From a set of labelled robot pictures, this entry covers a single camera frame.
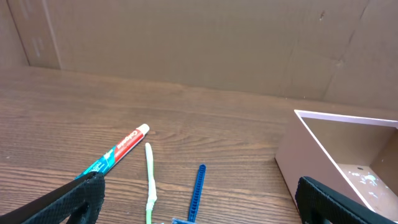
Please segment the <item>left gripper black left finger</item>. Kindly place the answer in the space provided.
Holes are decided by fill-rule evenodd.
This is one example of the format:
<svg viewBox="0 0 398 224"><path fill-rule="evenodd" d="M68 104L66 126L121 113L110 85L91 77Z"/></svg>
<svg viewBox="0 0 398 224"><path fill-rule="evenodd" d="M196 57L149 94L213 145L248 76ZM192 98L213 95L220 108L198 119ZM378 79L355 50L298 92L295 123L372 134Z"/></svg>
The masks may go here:
<svg viewBox="0 0 398 224"><path fill-rule="evenodd" d="M104 174L90 172L1 216L1 223L96 223L105 196Z"/></svg>

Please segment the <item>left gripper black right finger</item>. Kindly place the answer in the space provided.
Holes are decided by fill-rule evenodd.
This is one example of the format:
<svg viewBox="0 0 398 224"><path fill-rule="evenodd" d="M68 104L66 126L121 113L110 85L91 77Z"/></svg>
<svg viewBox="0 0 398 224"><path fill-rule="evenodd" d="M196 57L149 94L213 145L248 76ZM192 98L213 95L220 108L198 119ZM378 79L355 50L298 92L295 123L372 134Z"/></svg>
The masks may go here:
<svg viewBox="0 0 398 224"><path fill-rule="evenodd" d="M295 200L303 224L395 224L308 176L299 179Z"/></svg>

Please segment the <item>blue disposable razor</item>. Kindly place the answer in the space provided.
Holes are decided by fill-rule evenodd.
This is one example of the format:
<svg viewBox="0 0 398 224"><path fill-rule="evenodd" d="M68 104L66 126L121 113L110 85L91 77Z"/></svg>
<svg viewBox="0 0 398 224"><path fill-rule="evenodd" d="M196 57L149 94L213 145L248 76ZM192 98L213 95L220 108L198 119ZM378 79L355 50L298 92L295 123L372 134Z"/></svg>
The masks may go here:
<svg viewBox="0 0 398 224"><path fill-rule="evenodd" d="M192 199L190 202L190 207L188 209L187 220L173 218L172 224L196 224L196 217L200 205L201 193L205 181L205 174L206 174L206 165L201 164L198 168L197 178L195 181L195 186L193 188Z"/></svg>

